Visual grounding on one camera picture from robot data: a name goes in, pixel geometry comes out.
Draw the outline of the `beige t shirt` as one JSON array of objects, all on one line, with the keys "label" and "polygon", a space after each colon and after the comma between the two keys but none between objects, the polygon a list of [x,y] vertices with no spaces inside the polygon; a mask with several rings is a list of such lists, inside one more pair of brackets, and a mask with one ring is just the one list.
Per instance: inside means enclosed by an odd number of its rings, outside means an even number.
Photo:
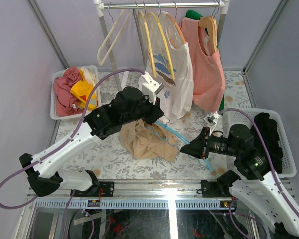
[{"label": "beige t shirt", "polygon": [[119,141],[136,160],[162,157],[175,163],[178,155],[177,137],[163,127],[147,124],[143,120],[122,126]]}]

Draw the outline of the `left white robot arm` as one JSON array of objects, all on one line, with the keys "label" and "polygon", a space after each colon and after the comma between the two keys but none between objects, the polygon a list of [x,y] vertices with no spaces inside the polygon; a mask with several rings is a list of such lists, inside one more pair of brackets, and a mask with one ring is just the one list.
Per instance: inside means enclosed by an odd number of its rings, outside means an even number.
[{"label": "left white robot arm", "polygon": [[158,83],[144,84],[140,89],[125,87],[110,103],[87,114],[74,136],[67,135],[41,153],[22,155],[19,160],[35,194],[45,197],[58,189],[70,189],[78,196],[96,196],[100,183],[93,171],[66,171],[62,166],[85,147],[119,132],[125,124],[138,120],[155,123],[164,114],[157,96],[162,88]]}]

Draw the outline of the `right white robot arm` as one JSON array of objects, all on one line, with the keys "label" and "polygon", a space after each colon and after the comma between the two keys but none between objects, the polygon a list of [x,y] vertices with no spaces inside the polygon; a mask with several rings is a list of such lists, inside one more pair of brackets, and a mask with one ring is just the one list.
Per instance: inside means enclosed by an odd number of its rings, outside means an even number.
[{"label": "right white robot arm", "polygon": [[242,201],[274,233],[276,239],[299,239],[299,206],[286,191],[268,159],[255,148],[254,136],[243,124],[231,126],[227,138],[216,137],[204,127],[181,153],[206,159],[210,153],[234,156],[235,173],[228,170],[209,191]]}]

